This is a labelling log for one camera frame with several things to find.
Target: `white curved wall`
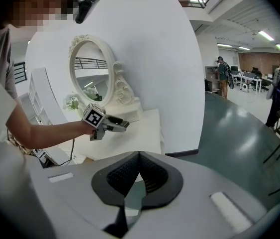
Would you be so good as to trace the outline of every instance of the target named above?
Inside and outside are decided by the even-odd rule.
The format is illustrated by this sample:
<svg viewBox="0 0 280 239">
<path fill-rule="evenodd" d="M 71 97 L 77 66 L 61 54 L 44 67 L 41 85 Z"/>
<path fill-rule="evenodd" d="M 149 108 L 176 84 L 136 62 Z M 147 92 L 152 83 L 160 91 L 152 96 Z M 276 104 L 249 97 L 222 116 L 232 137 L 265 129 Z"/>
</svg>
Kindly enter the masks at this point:
<svg viewBox="0 0 280 239">
<path fill-rule="evenodd" d="M 46 67 L 60 107 L 74 91 L 68 68 L 71 41 L 80 34 L 98 36 L 125 65 L 125 78 L 143 109 L 159 109 L 166 153 L 198 148 L 204 116 L 202 62 L 177 0 L 101 0 L 83 24 L 68 25 L 36 33 L 26 54 L 27 71 Z M 68 121 L 79 119 L 76 113 L 64 114 Z"/>
</svg>

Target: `gray floor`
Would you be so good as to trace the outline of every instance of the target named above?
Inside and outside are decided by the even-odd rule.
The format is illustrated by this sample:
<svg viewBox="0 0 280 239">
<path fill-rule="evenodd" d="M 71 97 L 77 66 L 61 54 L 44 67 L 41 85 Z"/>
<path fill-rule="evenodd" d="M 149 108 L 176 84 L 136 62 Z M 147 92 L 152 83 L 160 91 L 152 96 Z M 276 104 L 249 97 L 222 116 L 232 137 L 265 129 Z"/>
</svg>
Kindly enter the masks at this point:
<svg viewBox="0 0 280 239">
<path fill-rule="evenodd" d="M 260 120 L 216 94 L 206 93 L 199 153 L 180 159 L 207 166 L 235 182 L 269 210 L 280 202 L 279 152 L 263 161 L 280 143 Z"/>
</svg>

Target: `wooden wall panel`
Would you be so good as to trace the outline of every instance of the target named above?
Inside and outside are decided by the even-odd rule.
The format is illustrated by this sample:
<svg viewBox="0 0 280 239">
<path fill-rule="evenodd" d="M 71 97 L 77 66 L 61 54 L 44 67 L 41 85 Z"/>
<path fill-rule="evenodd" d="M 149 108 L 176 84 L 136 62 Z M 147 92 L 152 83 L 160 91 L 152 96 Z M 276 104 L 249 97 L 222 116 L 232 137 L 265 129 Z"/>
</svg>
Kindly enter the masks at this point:
<svg viewBox="0 0 280 239">
<path fill-rule="evenodd" d="M 280 53 L 246 52 L 238 53 L 240 68 L 252 71 L 258 67 L 262 74 L 272 74 L 273 65 L 280 64 Z"/>
</svg>

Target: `ornate mirror frame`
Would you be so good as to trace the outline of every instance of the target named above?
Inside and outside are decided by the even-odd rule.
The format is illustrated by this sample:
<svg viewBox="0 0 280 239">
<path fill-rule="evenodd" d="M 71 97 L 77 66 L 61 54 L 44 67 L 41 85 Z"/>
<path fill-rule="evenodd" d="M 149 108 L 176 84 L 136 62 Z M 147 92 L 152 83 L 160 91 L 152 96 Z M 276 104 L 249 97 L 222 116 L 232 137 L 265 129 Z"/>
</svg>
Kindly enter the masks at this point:
<svg viewBox="0 0 280 239">
<path fill-rule="evenodd" d="M 109 85 L 104 99 L 100 102 L 89 99 L 79 86 L 75 74 L 75 58 L 79 49 L 87 42 L 93 42 L 104 55 L 108 67 Z M 129 122 L 137 121 L 142 116 L 139 98 L 134 97 L 133 90 L 125 81 L 122 64 L 115 60 L 107 43 L 92 35 L 75 36 L 69 48 L 69 71 L 72 83 L 82 102 L 87 105 L 94 103 L 104 108 L 108 114 L 119 116 Z"/>
</svg>

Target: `white vanity mirror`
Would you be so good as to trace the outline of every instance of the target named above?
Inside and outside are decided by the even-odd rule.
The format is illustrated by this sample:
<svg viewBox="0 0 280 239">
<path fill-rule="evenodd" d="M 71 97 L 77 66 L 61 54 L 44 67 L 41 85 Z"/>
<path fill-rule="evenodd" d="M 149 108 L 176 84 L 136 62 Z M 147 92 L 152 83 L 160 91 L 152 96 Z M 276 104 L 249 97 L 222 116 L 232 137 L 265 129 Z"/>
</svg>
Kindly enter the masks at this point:
<svg viewBox="0 0 280 239">
<path fill-rule="evenodd" d="M 95 103 L 108 114 L 129 122 L 140 120 L 142 107 L 134 96 L 107 43 L 92 35 L 79 35 L 69 49 L 70 77 L 84 105 Z"/>
</svg>

